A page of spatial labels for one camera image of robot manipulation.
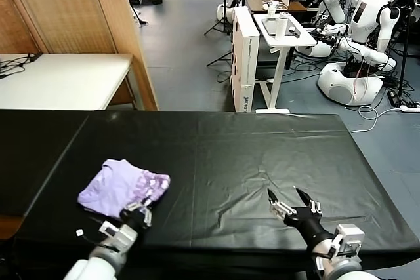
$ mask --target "concrete floor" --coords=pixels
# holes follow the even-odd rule
[[[222,0],[163,0],[162,5],[137,7],[140,17],[149,23],[140,30],[144,55],[163,111],[232,111],[226,62],[206,67],[210,61],[230,50],[226,35],[211,31],[215,23],[216,6]],[[260,41],[259,58],[270,56]],[[406,79],[416,89],[411,94],[420,100],[420,68],[417,59],[408,62]],[[274,70],[257,70],[257,77],[266,77]],[[298,72],[284,80],[305,77],[316,71]],[[349,130],[368,129],[372,121],[362,119],[357,112],[327,100],[316,87],[317,77],[284,83],[277,101],[278,108],[292,113],[336,113]],[[263,108],[261,91],[255,89],[253,109]],[[389,109],[385,96],[378,112]],[[402,216],[420,237],[420,114],[390,113],[382,116],[371,132],[354,134],[354,140],[376,172],[382,185]],[[420,260],[399,268],[374,271],[385,278],[416,279]]]

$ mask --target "purple cloth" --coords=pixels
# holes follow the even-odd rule
[[[139,169],[127,160],[108,159],[77,201],[90,210],[119,218],[119,213],[129,203],[147,198],[157,201],[170,181],[168,175]]]

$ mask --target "black tablecloth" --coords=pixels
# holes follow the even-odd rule
[[[269,212],[267,188],[302,205],[293,185],[321,202],[327,230],[353,223],[366,233],[365,268],[420,254],[418,238],[339,116],[100,111],[89,116],[18,232],[21,257],[58,262],[63,253],[69,261],[88,254],[92,246],[75,230],[98,239],[99,224],[76,199],[107,159],[172,180],[129,264],[310,269],[300,235]]]
[[[0,111],[0,214],[25,214],[88,114]]]

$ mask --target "black plastic sheet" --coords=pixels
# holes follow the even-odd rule
[[[69,261],[87,255],[92,247],[75,230],[98,237],[99,224],[76,205],[77,194],[109,158],[171,176],[129,264],[311,269],[301,236],[269,212],[267,188],[302,205],[293,185],[321,202],[325,229],[353,223],[366,233],[365,268],[420,256],[418,238],[339,116],[127,111],[88,118],[17,235],[21,254],[37,246],[43,259],[63,259],[58,249],[73,250]]]

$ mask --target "white cable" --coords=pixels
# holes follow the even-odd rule
[[[369,108],[369,109],[371,109],[372,111],[374,111],[375,112],[375,117],[366,117],[365,115],[363,115],[362,114],[362,112],[360,111],[362,108]],[[359,107],[359,109],[357,110],[357,112],[359,113],[359,115],[360,116],[362,116],[362,118],[364,118],[364,119],[367,119],[368,121],[372,121],[372,120],[375,120],[374,122],[373,122],[373,125],[372,125],[372,127],[370,127],[369,129],[366,129],[366,130],[355,130],[355,131],[350,131],[350,133],[351,134],[354,134],[354,133],[356,133],[356,132],[368,132],[368,131],[371,131],[372,129],[374,129],[375,128],[375,126],[376,126],[376,123],[378,122],[378,118],[380,118],[380,116],[382,116],[383,114],[385,114],[385,113],[388,113],[388,112],[390,112],[390,111],[400,111],[401,109],[400,108],[391,108],[391,109],[389,109],[389,110],[386,110],[386,111],[383,111],[382,113],[378,113],[377,112],[377,110],[375,109],[375,108],[373,108],[373,107],[371,107],[371,106],[368,106],[368,105],[363,105],[363,106],[360,106]]]

